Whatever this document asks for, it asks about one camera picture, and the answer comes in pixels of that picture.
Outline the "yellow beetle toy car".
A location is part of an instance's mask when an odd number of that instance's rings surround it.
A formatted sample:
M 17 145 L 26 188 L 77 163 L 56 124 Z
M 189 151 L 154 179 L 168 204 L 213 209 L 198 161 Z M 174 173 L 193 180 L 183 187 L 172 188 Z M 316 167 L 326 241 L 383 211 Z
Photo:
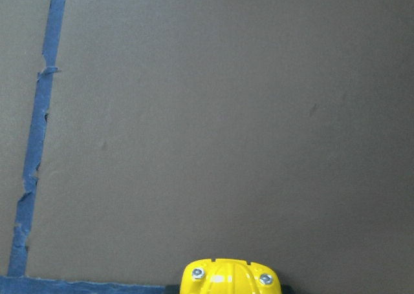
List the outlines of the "yellow beetle toy car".
M 205 258 L 185 267 L 179 292 L 281 294 L 282 287 L 268 266 L 233 258 Z

